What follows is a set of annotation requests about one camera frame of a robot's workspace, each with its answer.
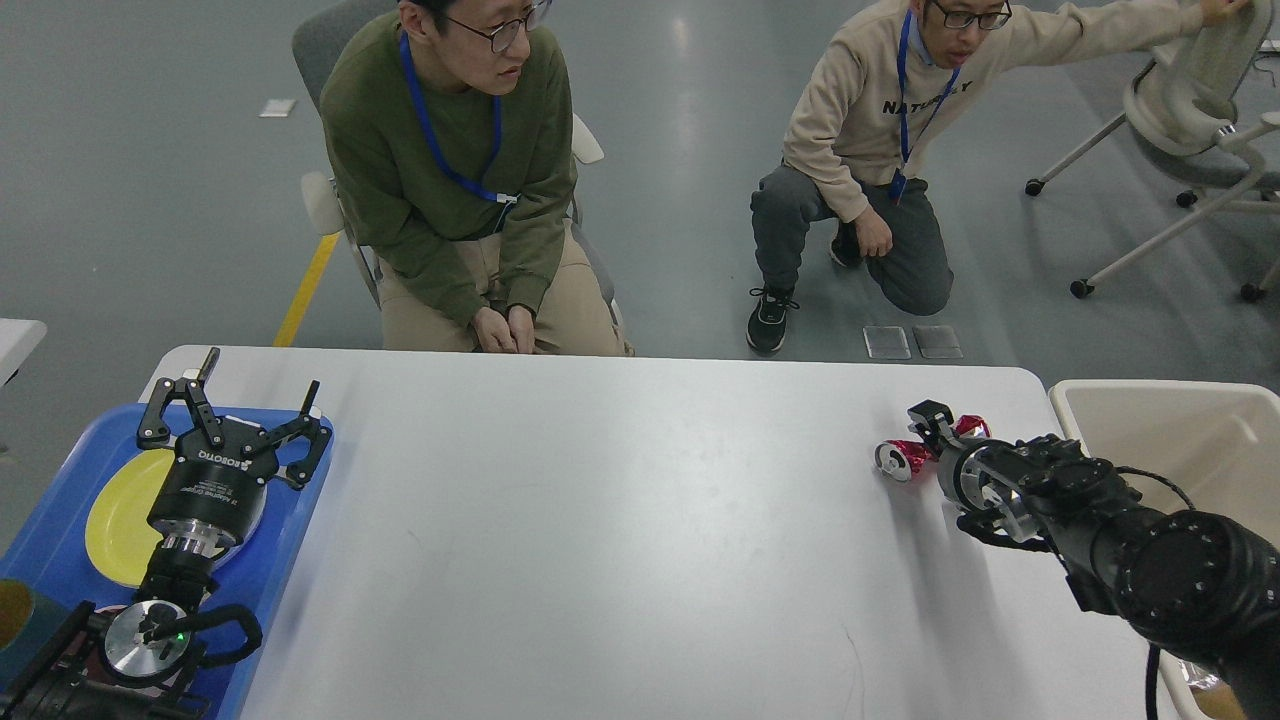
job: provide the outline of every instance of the yellow plate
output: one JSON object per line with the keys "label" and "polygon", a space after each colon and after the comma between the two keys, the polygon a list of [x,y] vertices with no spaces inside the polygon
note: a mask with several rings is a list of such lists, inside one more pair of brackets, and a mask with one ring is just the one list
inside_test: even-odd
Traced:
{"label": "yellow plate", "polygon": [[84,551],[93,568],[111,582],[136,588],[147,574],[160,533],[147,512],[160,493],[172,450],[147,450],[124,464],[93,501],[84,524]]}

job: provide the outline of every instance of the man's right hand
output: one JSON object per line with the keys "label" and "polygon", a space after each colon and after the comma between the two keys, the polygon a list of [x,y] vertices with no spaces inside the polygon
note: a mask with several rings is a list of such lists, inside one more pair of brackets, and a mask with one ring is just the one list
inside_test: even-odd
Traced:
{"label": "man's right hand", "polygon": [[507,318],[492,307],[481,307],[471,316],[471,327],[476,331],[480,350],[485,352],[515,352],[516,340],[511,337]]}
{"label": "man's right hand", "polygon": [[854,229],[858,232],[858,251],[863,258],[883,258],[893,249],[893,232],[870,205],[854,218]]}

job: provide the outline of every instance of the black sneaker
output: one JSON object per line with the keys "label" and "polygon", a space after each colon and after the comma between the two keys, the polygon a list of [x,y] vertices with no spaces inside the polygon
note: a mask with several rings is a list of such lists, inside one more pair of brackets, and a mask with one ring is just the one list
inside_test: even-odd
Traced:
{"label": "black sneaker", "polygon": [[854,234],[852,225],[840,223],[836,227],[836,237],[831,238],[827,255],[831,255],[831,261],[841,268],[856,268],[863,264],[863,254],[858,249],[858,236]]}
{"label": "black sneaker", "polygon": [[800,309],[791,301],[794,291],[778,291],[769,286],[751,288],[751,297],[760,299],[746,322],[746,343],[754,350],[774,352],[782,347],[782,337],[787,334],[787,310]]}

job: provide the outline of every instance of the eyeglasses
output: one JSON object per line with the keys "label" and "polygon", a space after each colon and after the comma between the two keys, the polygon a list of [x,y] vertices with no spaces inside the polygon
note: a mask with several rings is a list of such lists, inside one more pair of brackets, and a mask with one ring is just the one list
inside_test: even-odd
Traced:
{"label": "eyeglasses", "polygon": [[965,10],[947,10],[943,8],[938,0],[929,0],[942,10],[942,27],[950,29],[964,29],[973,24],[973,20],[978,20],[978,27],[982,29],[1000,29],[1005,27],[1009,18],[1014,17],[1012,13],[968,13]]}
{"label": "eyeglasses", "polygon": [[462,24],[458,20],[444,15],[451,23],[463,27],[480,37],[489,41],[489,47],[494,54],[506,53],[511,44],[516,41],[516,36],[520,35],[520,26],[525,26],[525,31],[536,28],[543,23],[543,18],[547,17],[547,12],[552,9],[552,0],[539,0],[534,3],[534,6],[525,13],[525,17],[516,18],[513,20],[507,20],[493,29],[492,32],[479,31],[471,26]]}

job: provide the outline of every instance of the gray chair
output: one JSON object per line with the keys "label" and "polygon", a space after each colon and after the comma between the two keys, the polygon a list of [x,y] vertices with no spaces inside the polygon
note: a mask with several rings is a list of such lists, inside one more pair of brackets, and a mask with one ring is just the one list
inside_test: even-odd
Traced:
{"label": "gray chair", "polygon": [[[394,9],[394,4],[388,0],[344,0],[308,18],[293,32],[293,61],[298,65],[302,83],[306,86],[307,95],[311,96],[316,110],[320,109],[320,91],[324,90],[324,83],[338,63],[343,47],[360,28],[392,9]],[[573,158],[584,165],[604,159],[600,143],[576,114],[573,115]],[[342,233],[346,237],[360,277],[369,288],[374,302],[378,304],[378,279],[380,277],[378,259],[372,250],[361,245],[360,238],[352,232],[333,178],[320,172],[307,173],[302,177],[302,199],[307,208],[307,217],[311,218],[312,227],[321,237],[333,233]],[[595,277],[600,283],[600,293],[613,314],[613,322],[621,327],[622,313],[614,297],[613,279],[605,269],[604,259],[588,242],[586,234],[582,232],[582,205],[576,196],[570,208],[573,240],[582,246],[582,251],[591,263],[591,269],[595,270]]]}

